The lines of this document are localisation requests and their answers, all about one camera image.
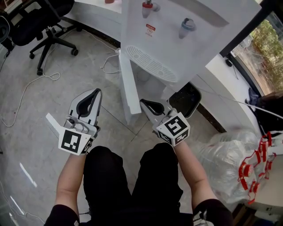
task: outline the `chair base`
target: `chair base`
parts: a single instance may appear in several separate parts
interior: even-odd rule
[[[43,52],[41,54],[38,66],[37,66],[37,75],[43,75],[43,69],[41,68],[43,61],[48,53],[48,50],[50,49],[52,44],[58,43],[60,45],[64,45],[67,47],[70,47],[72,49],[71,54],[76,56],[78,54],[78,50],[76,49],[76,46],[70,42],[67,42],[61,38],[59,38],[61,35],[69,32],[70,30],[76,28],[75,25],[70,26],[66,29],[62,29],[59,32],[52,32],[54,31],[54,29],[50,30],[49,28],[46,30],[46,34],[47,34],[47,38],[44,39],[42,42],[40,42],[36,47],[34,47],[31,51],[30,51],[30,58],[33,59],[34,58],[34,51],[40,49],[41,47],[44,46]]]

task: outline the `window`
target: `window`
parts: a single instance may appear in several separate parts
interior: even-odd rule
[[[232,52],[264,95],[283,90],[283,23],[272,12]]]

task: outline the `window frame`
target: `window frame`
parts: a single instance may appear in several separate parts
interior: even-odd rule
[[[260,3],[261,10],[257,15],[248,23],[248,25],[220,52],[222,57],[227,57],[235,68],[246,79],[251,88],[257,95],[262,97],[264,94],[261,91],[260,86],[254,79],[250,70],[245,66],[239,57],[234,57],[230,52],[240,44],[254,29],[256,29],[272,12],[274,12],[278,18],[283,21],[283,3],[280,0],[263,0]]]

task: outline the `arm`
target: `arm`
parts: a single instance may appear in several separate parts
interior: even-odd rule
[[[174,147],[183,175],[191,187],[193,210],[203,201],[217,199],[207,180],[207,175],[185,142]]]
[[[77,195],[84,174],[84,162],[86,155],[76,156],[70,154],[57,184],[55,205],[68,206],[79,216],[77,207]]]

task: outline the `water dispenser tap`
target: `water dispenser tap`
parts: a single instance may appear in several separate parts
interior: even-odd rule
[[[160,5],[152,3],[151,0],[146,0],[142,3],[142,17],[147,18],[151,11],[157,12],[160,10]]]
[[[192,19],[185,18],[179,30],[179,38],[183,39],[190,31],[195,30],[195,22]]]

